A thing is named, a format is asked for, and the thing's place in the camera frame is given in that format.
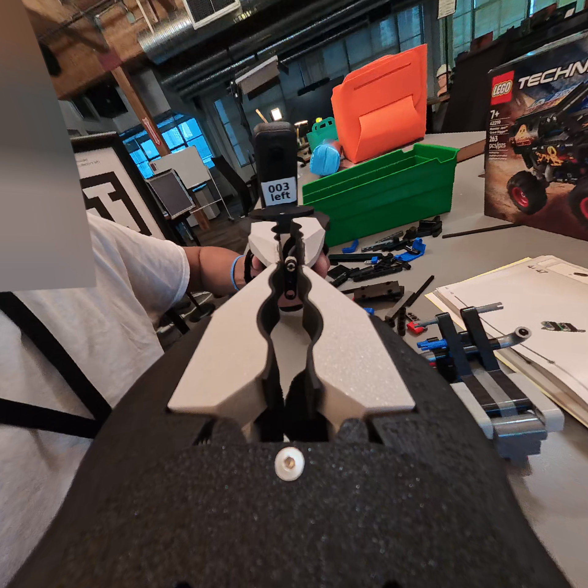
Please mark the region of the short black lego beam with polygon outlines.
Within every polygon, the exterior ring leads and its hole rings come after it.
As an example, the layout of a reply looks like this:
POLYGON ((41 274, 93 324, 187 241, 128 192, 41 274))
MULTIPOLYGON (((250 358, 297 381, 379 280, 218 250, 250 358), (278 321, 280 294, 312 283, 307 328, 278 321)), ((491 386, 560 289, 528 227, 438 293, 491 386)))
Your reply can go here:
POLYGON ((298 261, 298 270, 293 275, 287 275, 284 268, 283 268, 283 294, 285 294, 285 297, 287 299, 292 300, 294 298, 298 298, 299 278, 302 275, 302 268, 304 267, 304 265, 303 265, 304 259, 303 259, 302 254, 300 254, 300 252, 298 251, 298 246, 296 246, 296 245, 286 246, 286 248, 284 250, 284 254, 285 254, 284 260, 289 256, 293 256, 298 261))

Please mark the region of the white lego instruction booklet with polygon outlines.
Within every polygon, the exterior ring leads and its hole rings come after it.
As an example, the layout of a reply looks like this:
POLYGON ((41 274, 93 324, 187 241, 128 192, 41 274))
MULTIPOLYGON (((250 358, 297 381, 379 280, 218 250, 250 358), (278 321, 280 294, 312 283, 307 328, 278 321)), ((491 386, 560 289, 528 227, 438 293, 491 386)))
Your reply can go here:
POLYGON ((531 336, 496 357, 587 426, 587 269, 553 255, 525 258, 425 296, 464 326, 460 309, 502 303, 482 314, 486 334, 526 327, 531 336))

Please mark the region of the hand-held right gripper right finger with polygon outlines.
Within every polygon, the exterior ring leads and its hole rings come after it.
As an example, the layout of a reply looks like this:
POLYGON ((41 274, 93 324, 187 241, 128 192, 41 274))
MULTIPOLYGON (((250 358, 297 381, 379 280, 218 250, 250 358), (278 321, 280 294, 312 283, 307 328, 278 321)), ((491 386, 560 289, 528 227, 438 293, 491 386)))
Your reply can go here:
POLYGON ((326 442, 347 420, 414 411, 370 315, 306 266, 299 296, 299 440, 326 442))

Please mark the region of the light blue round bundle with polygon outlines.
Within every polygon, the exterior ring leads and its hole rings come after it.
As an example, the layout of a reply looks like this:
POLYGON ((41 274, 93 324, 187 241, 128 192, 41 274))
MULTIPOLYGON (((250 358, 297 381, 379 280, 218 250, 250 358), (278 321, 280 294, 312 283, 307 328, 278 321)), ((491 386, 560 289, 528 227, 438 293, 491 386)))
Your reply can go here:
POLYGON ((342 146, 339 141, 326 139, 312 151, 310 173, 319 177, 333 175, 339 170, 342 158, 342 146))

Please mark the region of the whiteboard on stand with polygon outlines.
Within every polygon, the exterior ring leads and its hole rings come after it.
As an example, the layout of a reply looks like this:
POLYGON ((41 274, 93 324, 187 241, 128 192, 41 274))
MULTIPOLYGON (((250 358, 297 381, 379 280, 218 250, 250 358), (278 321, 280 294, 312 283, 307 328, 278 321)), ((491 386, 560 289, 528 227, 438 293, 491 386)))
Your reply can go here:
POLYGON ((224 201, 215 177, 210 168, 205 165, 196 147, 190 146, 177 153, 160 157, 149 162, 148 165, 153 173, 149 180, 168 171, 173 171, 179 176, 187 191, 191 193, 191 198, 196 206, 194 212, 201 210, 210 220, 220 214, 219 206, 222 205, 229 221, 235 221, 224 201))

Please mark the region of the green plastic storage bin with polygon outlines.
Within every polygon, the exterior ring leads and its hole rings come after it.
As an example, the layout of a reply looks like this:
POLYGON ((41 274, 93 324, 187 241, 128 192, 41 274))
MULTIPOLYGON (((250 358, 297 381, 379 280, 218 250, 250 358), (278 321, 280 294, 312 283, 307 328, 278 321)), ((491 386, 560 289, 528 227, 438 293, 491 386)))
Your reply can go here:
POLYGON ((303 203, 329 217, 329 247, 435 217, 451 210, 458 152, 415 143, 306 183, 303 203))

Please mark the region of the green bag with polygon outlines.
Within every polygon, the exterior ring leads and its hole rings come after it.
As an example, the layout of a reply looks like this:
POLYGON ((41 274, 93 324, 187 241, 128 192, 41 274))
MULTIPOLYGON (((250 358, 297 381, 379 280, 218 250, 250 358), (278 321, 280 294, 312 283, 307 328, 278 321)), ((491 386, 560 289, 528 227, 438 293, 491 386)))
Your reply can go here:
POLYGON ((336 123, 333 117, 327 117, 313 124, 312 130, 306 134, 311 151, 324 141, 338 141, 336 123))

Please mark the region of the white ceiling vent unit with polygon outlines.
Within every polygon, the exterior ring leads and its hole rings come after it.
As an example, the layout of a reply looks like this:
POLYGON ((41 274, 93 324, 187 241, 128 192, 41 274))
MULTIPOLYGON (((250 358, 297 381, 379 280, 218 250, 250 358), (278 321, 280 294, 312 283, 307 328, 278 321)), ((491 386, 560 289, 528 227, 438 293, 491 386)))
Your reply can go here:
POLYGON ((241 9, 240 1, 182 1, 195 30, 241 9))

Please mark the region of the silver ventilation duct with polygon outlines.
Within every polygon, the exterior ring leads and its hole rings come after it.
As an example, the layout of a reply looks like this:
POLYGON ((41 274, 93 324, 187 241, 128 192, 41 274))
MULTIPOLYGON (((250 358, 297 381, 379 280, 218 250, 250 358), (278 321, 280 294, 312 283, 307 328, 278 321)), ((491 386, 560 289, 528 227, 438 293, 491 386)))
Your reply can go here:
POLYGON ((194 28, 187 11, 179 11, 155 24, 152 30, 138 33, 136 39, 146 58, 155 65, 161 65, 199 43, 231 31, 237 25, 256 24, 260 18, 261 11, 238 10, 194 28))

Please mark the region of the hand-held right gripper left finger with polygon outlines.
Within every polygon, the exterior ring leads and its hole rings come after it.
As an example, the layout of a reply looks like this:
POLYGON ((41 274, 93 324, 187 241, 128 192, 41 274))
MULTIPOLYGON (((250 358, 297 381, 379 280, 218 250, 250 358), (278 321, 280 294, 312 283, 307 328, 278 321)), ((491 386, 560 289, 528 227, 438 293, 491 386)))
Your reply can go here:
POLYGON ((284 440, 284 400, 271 333, 281 314, 283 267, 270 264, 210 319, 168 401, 172 413, 251 425, 264 442, 284 440))

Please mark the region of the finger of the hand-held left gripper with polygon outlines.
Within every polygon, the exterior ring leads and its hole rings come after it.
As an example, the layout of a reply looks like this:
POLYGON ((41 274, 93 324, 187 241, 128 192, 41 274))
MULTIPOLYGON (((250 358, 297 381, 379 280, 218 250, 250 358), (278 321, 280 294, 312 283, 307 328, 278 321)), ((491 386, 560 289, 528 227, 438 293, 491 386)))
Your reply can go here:
POLYGON ((326 231, 317 219, 295 219, 295 253, 299 266, 313 268, 322 253, 326 231))
POLYGON ((248 237, 252 272, 262 272, 282 261, 281 236, 276 222, 253 222, 248 237))

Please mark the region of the large black grey lego chassis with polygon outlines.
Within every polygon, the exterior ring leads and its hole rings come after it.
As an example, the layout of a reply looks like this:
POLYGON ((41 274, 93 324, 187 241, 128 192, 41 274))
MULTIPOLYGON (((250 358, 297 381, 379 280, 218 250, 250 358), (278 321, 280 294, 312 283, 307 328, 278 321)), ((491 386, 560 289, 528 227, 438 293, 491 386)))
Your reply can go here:
POLYGON ((563 430, 564 415, 525 375, 499 366, 496 351, 520 345, 532 334, 522 326, 509 334, 487 334, 481 315, 502 309, 501 302, 460 309, 461 331, 449 312, 409 325, 417 332, 439 328, 440 337, 417 343, 421 356, 450 384, 500 457, 525 462, 540 454, 549 433, 563 430))

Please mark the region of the pile of loose lego pieces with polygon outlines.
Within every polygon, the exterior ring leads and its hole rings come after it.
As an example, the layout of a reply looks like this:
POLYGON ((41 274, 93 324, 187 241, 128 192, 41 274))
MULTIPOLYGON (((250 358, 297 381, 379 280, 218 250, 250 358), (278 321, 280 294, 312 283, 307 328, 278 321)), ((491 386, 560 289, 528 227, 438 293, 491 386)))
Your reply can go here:
MULTIPOLYGON (((383 306, 386 303, 390 310, 406 291, 416 291, 407 289, 393 277, 400 277, 402 273, 410 271, 415 261, 425 254, 426 244, 423 239, 437 238, 442 231, 442 217, 436 215, 422 219, 408 229, 379 238, 372 245, 361 249, 359 241, 355 240, 352 246, 344 247, 341 253, 327 255, 330 261, 327 277, 338 289, 347 286, 348 289, 342 290, 342 293, 350 295, 369 314, 375 313, 374 305, 383 306)), ((419 318, 410 311, 410 307, 402 307, 396 320, 386 323, 396 327, 401 336, 407 332, 419 335, 428 331, 428 326, 417 325, 419 318)))

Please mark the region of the orange fabric bag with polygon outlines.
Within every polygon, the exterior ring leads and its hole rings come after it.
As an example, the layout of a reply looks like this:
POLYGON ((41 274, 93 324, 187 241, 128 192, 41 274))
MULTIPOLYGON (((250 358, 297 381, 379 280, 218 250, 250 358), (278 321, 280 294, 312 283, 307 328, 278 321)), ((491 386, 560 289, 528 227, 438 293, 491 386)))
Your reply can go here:
POLYGON ((422 139, 426 132, 428 47, 384 55, 345 76, 332 108, 345 157, 359 164, 422 139))

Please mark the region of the grey framed screen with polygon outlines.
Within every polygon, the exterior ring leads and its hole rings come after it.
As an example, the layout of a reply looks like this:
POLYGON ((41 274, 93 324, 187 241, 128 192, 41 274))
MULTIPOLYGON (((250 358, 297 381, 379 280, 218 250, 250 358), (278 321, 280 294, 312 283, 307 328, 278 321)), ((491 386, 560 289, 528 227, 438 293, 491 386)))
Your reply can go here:
POLYGON ((175 170, 156 173, 147 178, 146 183, 170 220, 179 219, 195 210, 195 202, 175 170))

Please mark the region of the long black lego axle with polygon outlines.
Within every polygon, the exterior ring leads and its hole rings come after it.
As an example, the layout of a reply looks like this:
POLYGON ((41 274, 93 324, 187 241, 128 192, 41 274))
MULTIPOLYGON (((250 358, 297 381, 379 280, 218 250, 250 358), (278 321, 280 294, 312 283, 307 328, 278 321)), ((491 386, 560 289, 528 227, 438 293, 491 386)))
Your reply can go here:
POLYGON ((394 303, 392 308, 386 313, 384 321, 391 323, 396 320, 397 315, 399 314, 402 307, 410 307, 414 302, 423 294, 425 290, 431 285, 431 283, 435 280, 435 276, 431 275, 422 286, 416 290, 415 292, 406 291, 405 294, 400 298, 399 301, 394 303))
POLYGON ((442 235, 442 239, 451 239, 451 238, 470 236, 470 235, 476 235, 476 234, 487 233, 487 232, 502 231, 502 230, 507 230, 510 228, 518 228, 520 226, 523 226, 523 224, 522 223, 498 224, 498 225, 488 226, 488 227, 479 228, 479 229, 470 229, 467 231, 459 231, 459 232, 454 232, 454 233, 444 233, 442 235))

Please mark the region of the person's left forearm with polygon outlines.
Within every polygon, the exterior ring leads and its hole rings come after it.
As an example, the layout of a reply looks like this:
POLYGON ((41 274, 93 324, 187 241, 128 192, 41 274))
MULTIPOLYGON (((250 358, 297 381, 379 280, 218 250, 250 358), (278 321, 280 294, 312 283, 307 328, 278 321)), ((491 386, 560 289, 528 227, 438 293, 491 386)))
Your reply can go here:
POLYGON ((222 247, 183 247, 187 259, 189 280, 187 293, 209 292, 215 296, 232 295, 230 271, 236 252, 222 247))

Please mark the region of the person's left hand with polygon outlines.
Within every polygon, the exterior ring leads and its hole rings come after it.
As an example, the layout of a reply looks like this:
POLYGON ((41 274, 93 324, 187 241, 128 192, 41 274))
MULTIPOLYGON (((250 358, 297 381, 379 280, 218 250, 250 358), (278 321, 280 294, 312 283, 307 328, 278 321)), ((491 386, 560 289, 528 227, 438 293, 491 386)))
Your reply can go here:
MULTIPOLYGON (((256 257, 253 256, 251 260, 251 278, 256 277, 262 271, 264 271, 266 266, 256 257)), ((313 265, 313 270, 315 273, 320 275, 322 278, 326 279, 327 272, 330 269, 330 261, 327 258, 327 255, 324 252, 320 253, 319 258, 317 259, 316 263, 313 265)), ((285 294, 281 295, 278 300, 278 307, 281 312, 283 313, 292 313, 298 312, 303 308, 303 305, 299 298, 294 298, 292 300, 287 299, 285 294)))

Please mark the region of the lego set box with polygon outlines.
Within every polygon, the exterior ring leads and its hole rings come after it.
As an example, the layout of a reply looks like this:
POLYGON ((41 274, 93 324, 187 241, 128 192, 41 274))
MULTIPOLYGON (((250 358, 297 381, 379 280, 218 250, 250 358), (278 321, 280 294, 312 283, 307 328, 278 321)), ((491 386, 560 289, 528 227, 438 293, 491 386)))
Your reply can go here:
POLYGON ((587 31, 488 78, 484 214, 587 240, 587 31))

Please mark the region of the framed black white marker sign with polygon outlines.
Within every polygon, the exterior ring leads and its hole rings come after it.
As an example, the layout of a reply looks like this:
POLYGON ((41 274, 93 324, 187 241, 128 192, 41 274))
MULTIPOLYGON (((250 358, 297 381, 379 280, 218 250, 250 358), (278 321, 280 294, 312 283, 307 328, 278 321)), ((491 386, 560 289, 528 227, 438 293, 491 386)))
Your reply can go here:
POLYGON ((175 241, 151 189, 115 132, 70 137, 86 210, 146 236, 175 241))

